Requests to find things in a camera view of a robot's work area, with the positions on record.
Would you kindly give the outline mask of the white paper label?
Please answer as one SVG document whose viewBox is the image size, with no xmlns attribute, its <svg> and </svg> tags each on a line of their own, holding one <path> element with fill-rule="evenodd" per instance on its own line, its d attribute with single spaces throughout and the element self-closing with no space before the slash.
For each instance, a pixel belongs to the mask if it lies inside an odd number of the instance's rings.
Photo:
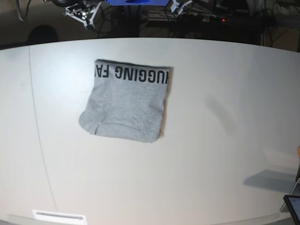
<svg viewBox="0 0 300 225">
<path fill-rule="evenodd" d="M 50 211 L 43 211 L 43 210 L 32 210 L 32 213 L 35 219 L 41 219 L 41 217 L 55 217 L 55 218 L 86 220 L 86 216 L 80 214 L 50 212 Z"/>
</svg>

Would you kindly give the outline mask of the black tablet screen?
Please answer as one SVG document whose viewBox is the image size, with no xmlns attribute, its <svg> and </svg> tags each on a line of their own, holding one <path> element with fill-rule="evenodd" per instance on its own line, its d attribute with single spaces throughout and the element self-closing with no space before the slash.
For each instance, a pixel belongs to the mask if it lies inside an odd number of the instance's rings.
<svg viewBox="0 0 300 225">
<path fill-rule="evenodd" d="M 295 195 L 285 195 L 283 199 L 294 223 L 300 225 L 300 197 Z"/>
</svg>

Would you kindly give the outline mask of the grey T-shirt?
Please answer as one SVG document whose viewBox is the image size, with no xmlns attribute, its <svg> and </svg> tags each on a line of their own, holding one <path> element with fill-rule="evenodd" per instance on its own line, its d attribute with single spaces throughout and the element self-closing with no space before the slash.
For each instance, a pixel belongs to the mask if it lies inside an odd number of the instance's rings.
<svg viewBox="0 0 300 225">
<path fill-rule="evenodd" d="M 165 113 L 170 67 L 94 62 L 94 86 L 79 125 L 92 135 L 155 142 Z"/>
</svg>

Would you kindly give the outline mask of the black power strip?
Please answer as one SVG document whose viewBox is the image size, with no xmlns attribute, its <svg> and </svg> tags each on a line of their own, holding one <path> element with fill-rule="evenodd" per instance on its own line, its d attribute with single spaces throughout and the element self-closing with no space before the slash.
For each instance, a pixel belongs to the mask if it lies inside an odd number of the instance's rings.
<svg viewBox="0 0 300 225">
<path fill-rule="evenodd" d="M 228 18 L 208 14 L 183 13 L 175 15 L 171 13 L 149 12 L 147 15 L 149 21 L 166 21 L 166 22 L 204 22 L 204 23 L 226 23 Z"/>
</svg>

